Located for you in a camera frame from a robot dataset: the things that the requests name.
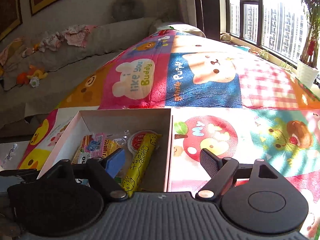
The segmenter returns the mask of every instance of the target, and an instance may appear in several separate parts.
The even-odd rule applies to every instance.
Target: box on windowsill
[[[152,154],[140,187],[151,192],[167,191],[173,140],[172,114],[169,108],[79,111],[50,153],[38,178],[59,160],[72,160],[85,135],[102,132],[121,134],[126,130],[129,130],[130,135],[142,130],[162,134],[159,148]],[[128,150],[126,155],[123,171],[129,168],[133,157]]]

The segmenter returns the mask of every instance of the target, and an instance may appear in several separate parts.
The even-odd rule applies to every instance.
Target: white flower pot
[[[304,84],[307,88],[311,89],[313,82],[319,70],[316,68],[311,68],[308,65],[304,64],[300,60],[298,61],[297,66],[297,78],[300,80],[302,84]]]

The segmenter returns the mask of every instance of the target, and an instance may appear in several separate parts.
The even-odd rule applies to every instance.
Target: black gripper pad
[[[80,233],[65,237],[24,234],[21,240],[306,240],[298,232],[281,236],[245,233],[228,223],[217,207],[195,200],[189,192],[135,193],[112,203],[102,218]]]

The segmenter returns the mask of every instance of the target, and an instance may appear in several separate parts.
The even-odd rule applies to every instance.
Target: colorful patchwork blanket
[[[169,190],[209,179],[201,148],[240,163],[264,159],[308,200],[301,232],[318,239],[320,101],[288,72],[206,38],[158,31],[84,80],[36,130],[19,164],[41,169],[79,110],[172,107]]]

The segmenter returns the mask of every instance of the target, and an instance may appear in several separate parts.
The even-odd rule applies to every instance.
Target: red gingham pattern
[[[298,104],[287,74],[269,66],[238,69],[242,105],[247,108],[297,109]]]

